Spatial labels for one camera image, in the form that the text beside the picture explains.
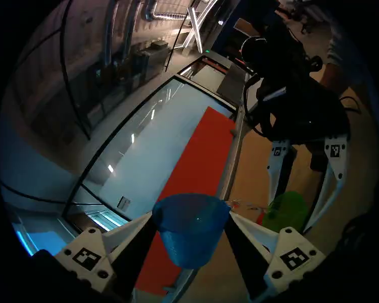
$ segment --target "glass panel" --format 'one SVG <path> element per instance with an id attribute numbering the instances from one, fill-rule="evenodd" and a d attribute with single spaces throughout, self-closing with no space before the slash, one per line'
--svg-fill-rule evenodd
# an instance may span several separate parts
<path id="1" fill-rule="evenodd" d="M 118 210 L 113 212 L 101 204 L 87 190 L 80 187 L 75 195 L 74 204 L 68 211 L 67 220 L 80 230 L 95 227 L 99 228 L 101 232 L 107 232 L 129 222 L 117 212 Z"/>
<path id="2" fill-rule="evenodd" d="M 225 78 L 227 70 L 207 58 L 197 61 L 184 69 L 180 75 L 201 85 L 207 90 L 217 93 L 217 90 Z"/>
<path id="3" fill-rule="evenodd" d="M 122 127 L 83 183 L 128 218 L 135 219 L 147 213 L 153 208 L 207 107 L 226 117 L 232 114 L 202 91 L 176 79 L 170 80 Z M 88 197 L 80 189 L 76 201 L 92 203 L 88 199 L 92 196 Z"/>

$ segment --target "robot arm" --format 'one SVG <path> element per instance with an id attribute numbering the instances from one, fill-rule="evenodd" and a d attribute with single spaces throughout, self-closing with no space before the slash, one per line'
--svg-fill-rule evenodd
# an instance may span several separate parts
<path id="1" fill-rule="evenodd" d="M 152 213 L 104 234 L 88 228 L 55 258 L 96 292 L 130 301 L 156 231 Z M 276 233 L 230 212 L 225 232 L 253 302 L 286 290 L 324 260 L 292 227 Z M 191 280 L 182 283 L 188 286 Z M 163 302 L 175 298 L 169 293 Z"/>

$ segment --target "pipe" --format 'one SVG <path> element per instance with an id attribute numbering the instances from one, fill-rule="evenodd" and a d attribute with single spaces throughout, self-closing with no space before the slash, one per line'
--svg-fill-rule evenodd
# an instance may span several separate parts
<path id="1" fill-rule="evenodd" d="M 123 33 L 123 43 L 122 43 L 122 60 L 125 61 L 129 56 L 130 45 L 132 42 L 133 30 L 135 28 L 135 23 L 137 16 L 139 14 L 141 0 L 132 0 L 130 4 L 128 15 L 126 16 L 126 23 Z"/>
<path id="2" fill-rule="evenodd" d="M 104 66 L 109 66 L 112 60 L 112 39 L 114 35 L 115 18 L 118 11 L 118 0 L 110 0 L 105 16 L 104 33 Z"/>
<path id="3" fill-rule="evenodd" d="M 204 3 L 208 3 L 210 0 L 201 0 Z M 144 16 L 147 21 L 153 20 L 184 20 L 189 19 L 187 14 L 179 13 L 156 13 L 156 7 L 158 0 L 147 0 L 144 8 Z"/>

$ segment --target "black frame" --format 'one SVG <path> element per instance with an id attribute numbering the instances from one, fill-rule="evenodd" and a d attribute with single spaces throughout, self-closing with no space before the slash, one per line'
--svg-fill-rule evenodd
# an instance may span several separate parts
<path id="1" fill-rule="evenodd" d="M 199 59 L 202 59 L 206 56 L 201 56 L 200 58 L 198 58 L 197 60 L 193 61 L 191 64 L 195 63 L 196 61 L 198 61 Z M 112 139 L 114 139 L 114 137 L 118 134 L 118 132 L 122 129 L 122 127 L 125 126 L 125 124 L 156 94 L 158 93 L 164 86 L 166 86 L 168 83 L 170 83 L 171 80 L 177 80 L 181 83 L 184 83 L 184 84 L 188 84 L 190 85 L 191 87 L 195 88 L 196 90 L 198 91 L 201 91 L 202 93 L 208 95 L 209 97 L 215 99 L 215 101 L 217 101 L 221 106 L 223 106 L 224 108 L 226 108 L 227 110 L 229 110 L 230 112 L 232 112 L 235 116 L 238 112 L 238 108 L 236 108 L 235 106 L 235 110 L 228 106 L 226 103 L 223 103 L 221 100 L 219 100 L 217 98 L 217 95 L 214 94 L 213 92 L 209 91 L 208 89 L 204 88 L 205 90 L 202 90 L 202 89 L 199 89 L 198 87 L 196 87 L 194 85 L 194 83 L 191 83 L 191 81 L 189 79 L 186 79 L 187 81 L 181 79 L 180 77 L 178 77 L 177 75 L 174 75 L 172 76 L 171 78 L 169 78 L 167 81 L 165 81 L 162 85 L 160 85 L 156 90 L 154 90 L 150 95 L 148 95 L 138 106 L 136 106 L 132 112 L 130 112 L 128 114 L 128 116 L 126 116 L 125 119 L 122 120 L 122 122 L 112 131 L 112 133 L 108 136 L 108 138 L 104 141 L 104 143 L 100 146 L 100 148 L 96 151 L 96 153 L 94 154 L 93 158 L 90 160 L 90 162 L 88 163 L 88 165 L 86 166 L 86 168 L 84 169 L 84 171 L 82 172 L 82 174 L 80 175 L 80 177 L 77 179 L 76 181 L 76 184 L 74 185 L 70 195 L 69 195 L 69 198 L 67 199 L 66 201 L 66 205 L 65 205 L 65 208 L 63 209 L 62 211 L 62 218 L 71 226 L 73 227 L 76 232 L 78 233 L 81 233 L 82 230 L 80 230 L 80 228 L 78 228 L 75 224 L 73 224 L 72 222 L 70 222 L 68 219 L 67 219 L 67 213 L 68 211 L 70 210 L 70 207 L 73 205 L 73 199 L 76 195 L 76 193 L 78 192 L 78 190 L 82 187 L 84 190 L 86 190 L 92 197 L 94 197 L 98 202 L 100 202 L 102 205 L 104 205 L 106 208 L 108 208 L 109 210 L 111 210 L 112 212 L 116 213 L 118 216 L 120 216 L 121 218 L 125 219 L 126 221 L 130 222 L 132 221 L 132 219 L 130 219 L 129 217 L 121 214 L 117 209 L 114 209 L 112 208 L 108 203 L 106 203 L 105 201 L 103 201 L 100 197 L 98 197 L 96 194 L 94 194 L 90 189 L 87 188 L 87 186 L 84 185 L 84 180 L 86 179 L 86 177 L 88 176 L 88 173 L 90 172 L 90 170 L 92 169 L 92 167 L 94 166 L 94 164 L 96 163 L 96 161 L 98 160 L 98 158 L 100 157 L 100 155 L 103 153 L 103 151 L 105 150 L 105 148 L 108 146 L 108 144 L 112 141 Z"/>
<path id="2" fill-rule="evenodd" d="M 181 75 L 181 73 L 182 73 L 184 70 L 186 70 L 188 67 L 192 66 L 192 65 L 195 64 L 195 63 L 202 62 L 203 64 L 205 64 L 205 65 L 207 65 L 207 66 L 210 66 L 210 67 L 214 68 L 215 70 L 217 70 L 217 71 L 219 71 L 220 73 L 222 73 L 222 74 L 225 75 L 225 73 L 223 73 L 221 70 L 218 70 L 218 69 L 216 69 L 214 66 L 208 64 L 207 62 L 202 61 L 204 58 L 205 58 L 205 59 L 208 59 L 208 60 L 210 60 L 210 61 L 212 61 L 212 62 L 215 63 L 216 65 L 220 66 L 222 69 L 226 69 L 226 70 L 228 70 L 228 68 L 227 68 L 226 66 L 224 66 L 223 64 L 217 62 L 216 60 L 213 60 L 212 58 L 210 58 L 210 57 L 208 57 L 208 56 L 206 56 L 206 55 L 202 55 L 202 56 L 200 56 L 199 58 L 197 58 L 196 60 L 192 61 L 192 62 L 191 62 L 190 64 L 188 64 L 187 66 L 185 66 L 185 67 L 184 67 L 183 69 L 181 69 L 179 72 L 177 72 L 177 74 L 178 74 L 178 75 Z M 207 90 L 207 91 L 209 91 L 209 92 L 211 92 L 212 94 L 218 96 L 219 98 L 222 98 L 223 100 L 225 100 L 221 95 L 217 94 L 216 92 L 210 91 L 210 90 L 207 89 L 206 87 L 204 87 L 204 89 Z M 230 101 L 228 101 L 228 100 L 225 100 L 225 101 L 228 102 L 230 105 L 232 105 L 232 106 L 234 106 L 234 107 L 236 108 L 236 112 L 235 112 L 234 117 L 237 117 L 237 111 L 239 110 L 239 106 L 238 106 L 237 104 L 232 104 L 232 103 L 231 103 Z"/>

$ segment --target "metal frame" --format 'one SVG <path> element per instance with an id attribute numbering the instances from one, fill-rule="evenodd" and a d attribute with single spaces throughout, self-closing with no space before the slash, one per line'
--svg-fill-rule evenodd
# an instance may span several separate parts
<path id="1" fill-rule="evenodd" d="M 204 63 L 205 65 L 208 65 L 208 66 L 210 66 L 210 67 L 212 67 L 212 68 L 215 68 L 214 66 L 208 64 L 207 62 L 202 61 L 203 59 L 208 59 L 208 60 L 212 61 L 213 63 L 219 65 L 222 69 L 224 69 L 224 70 L 228 70 L 228 67 L 226 67 L 226 66 L 224 66 L 223 64 L 217 62 L 216 60 L 212 59 L 211 57 L 209 57 L 209 56 L 207 56 L 207 55 L 202 55 L 202 56 L 199 56 L 199 57 L 198 57 L 197 59 L 195 59 L 194 61 L 192 61 L 190 64 L 186 65 L 184 68 L 182 68 L 179 72 L 177 72 L 177 74 L 179 75 L 179 74 L 182 73 L 184 70 L 186 70 L 188 67 L 191 67 L 193 64 L 198 63 L 198 62 L 202 62 L 202 63 Z"/>
<path id="2" fill-rule="evenodd" d="M 114 129 L 114 131 L 108 136 L 108 138 L 104 141 L 104 143 L 100 146 L 100 148 L 97 150 L 97 152 L 94 154 L 93 158 L 90 160 L 90 162 L 88 163 L 88 165 L 86 166 L 86 168 L 84 169 L 83 173 L 80 175 L 80 177 L 78 178 L 78 180 L 76 181 L 76 184 L 75 186 L 73 187 L 70 195 L 69 195 L 69 198 L 67 199 L 66 201 L 66 205 L 65 205 L 65 208 L 63 209 L 62 211 L 62 218 L 67 222 L 69 223 L 71 226 L 73 226 L 75 228 L 75 230 L 77 232 L 81 232 L 80 229 L 76 228 L 75 225 L 70 222 L 68 219 L 67 219 L 67 213 L 70 209 L 70 207 L 73 205 L 73 199 L 75 197 L 75 195 L 77 194 L 78 190 L 80 187 L 85 187 L 85 185 L 83 185 L 83 181 L 86 179 L 86 177 L 88 176 L 90 170 L 92 169 L 92 167 L 94 166 L 94 164 L 96 163 L 96 161 L 98 160 L 98 158 L 100 157 L 100 155 L 102 154 L 102 152 L 105 150 L 105 148 L 108 146 L 108 144 L 112 141 L 112 139 L 114 139 L 114 137 L 118 134 L 118 132 L 122 129 L 122 127 L 157 93 L 159 92 L 164 86 L 166 86 L 171 80 L 177 80 L 181 83 L 184 83 L 184 84 L 188 84 L 192 87 L 194 87 L 195 89 L 205 93 L 206 95 L 212 97 L 213 99 L 215 99 L 221 106 L 225 107 L 226 109 L 228 109 L 229 111 L 231 111 L 232 113 L 236 113 L 237 112 L 237 108 L 234 107 L 233 105 L 229 104 L 228 102 L 226 102 L 225 100 L 223 100 L 222 98 L 220 98 L 219 96 L 215 95 L 214 93 L 210 92 L 209 90 L 203 88 L 202 86 L 176 74 L 176 75 L 173 75 L 171 78 L 169 78 L 167 81 L 165 81 L 162 85 L 160 85 L 156 90 L 154 90 L 150 95 L 148 95 L 131 113 L 129 113 L 129 115 L 122 120 L 122 122 Z M 98 200 L 100 203 L 102 203 L 105 207 L 107 207 L 108 209 L 112 210 L 114 213 L 117 213 L 118 215 L 120 215 L 122 218 L 124 218 L 125 220 L 127 221 L 130 221 L 131 219 L 124 216 L 124 215 L 121 215 L 120 212 L 117 210 L 117 209 L 114 209 L 113 207 L 111 207 L 110 205 L 108 205 L 106 202 L 104 202 L 101 198 L 97 197 L 95 194 L 93 194 L 92 192 L 90 193 L 96 200 Z"/>

